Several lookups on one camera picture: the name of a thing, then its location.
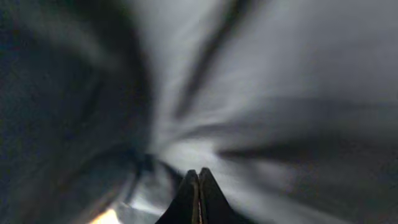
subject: fabric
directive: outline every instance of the fabric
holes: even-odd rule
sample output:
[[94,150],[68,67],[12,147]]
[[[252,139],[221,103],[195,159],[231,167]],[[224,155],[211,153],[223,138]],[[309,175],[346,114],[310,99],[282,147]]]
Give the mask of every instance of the fabric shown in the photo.
[[88,172],[117,184],[87,204],[148,152],[182,175],[209,167],[256,223],[398,222],[397,7],[0,2],[0,223],[69,222],[82,208],[41,218],[115,150],[134,168]]

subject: dark fabric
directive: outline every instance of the dark fabric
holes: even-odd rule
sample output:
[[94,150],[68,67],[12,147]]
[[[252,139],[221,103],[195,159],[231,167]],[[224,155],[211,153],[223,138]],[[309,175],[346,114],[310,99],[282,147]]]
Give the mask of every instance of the dark fabric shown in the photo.
[[398,222],[397,7],[1,1],[0,223],[40,222],[116,149],[209,167],[258,223]]

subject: black pointed object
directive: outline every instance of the black pointed object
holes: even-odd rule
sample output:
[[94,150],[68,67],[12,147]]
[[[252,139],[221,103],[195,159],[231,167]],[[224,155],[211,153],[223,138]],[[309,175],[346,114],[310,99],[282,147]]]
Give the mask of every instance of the black pointed object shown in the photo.
[[177,195],[156,224],[235,224],[245,222],[229,206],[208,168],[187,172]]

